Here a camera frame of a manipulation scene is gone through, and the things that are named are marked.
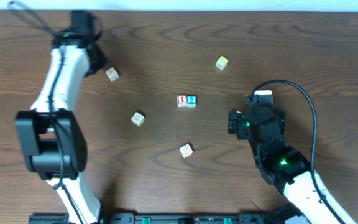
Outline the blue number 2 block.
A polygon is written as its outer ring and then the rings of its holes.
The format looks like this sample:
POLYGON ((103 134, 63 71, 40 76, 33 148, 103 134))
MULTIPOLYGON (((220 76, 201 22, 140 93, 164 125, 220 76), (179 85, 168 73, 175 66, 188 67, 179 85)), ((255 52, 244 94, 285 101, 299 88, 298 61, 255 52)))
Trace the blue number 2 block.
POLYGON ((196 95, 187 95, 187 107, 195 108, 197 105, 197 96, 196 95))

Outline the red letter I block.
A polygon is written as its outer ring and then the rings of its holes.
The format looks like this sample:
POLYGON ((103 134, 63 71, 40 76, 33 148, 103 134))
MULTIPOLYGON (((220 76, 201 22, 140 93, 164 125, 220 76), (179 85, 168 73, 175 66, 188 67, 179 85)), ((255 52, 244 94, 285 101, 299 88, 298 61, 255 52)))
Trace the red letter I block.
POLYGON ((187 107, 187 96, 186 95, 178 95, 177 96, 177 106, 179 108, 187 107))

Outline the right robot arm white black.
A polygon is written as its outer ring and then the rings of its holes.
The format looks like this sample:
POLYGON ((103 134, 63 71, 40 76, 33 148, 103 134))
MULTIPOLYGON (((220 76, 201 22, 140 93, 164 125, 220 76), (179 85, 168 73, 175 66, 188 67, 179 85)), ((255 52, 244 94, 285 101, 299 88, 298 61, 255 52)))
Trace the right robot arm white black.
POLYGON ((256 168, 310 223, 353 223, 311 162, 285 142, 285 111, 273 106, 272 95, 256 95, 246 113, 231 110, 228 132, 251 146, 256 168))

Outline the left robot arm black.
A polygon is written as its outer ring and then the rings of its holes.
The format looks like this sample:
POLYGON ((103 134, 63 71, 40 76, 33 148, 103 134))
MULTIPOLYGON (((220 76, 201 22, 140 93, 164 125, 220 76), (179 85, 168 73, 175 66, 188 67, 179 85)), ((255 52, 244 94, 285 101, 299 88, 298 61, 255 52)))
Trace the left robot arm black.
POLYGON ((75 118, 83 80, 107 59, 97 41, 96 17, 72 11, 68 28, 52 34, 51 62, 43 88, 28 111, 16 115, 15 127, 25 164, 60 196, 67 223, 101 223, 101 202, 85 167, 88 150, 75 118))

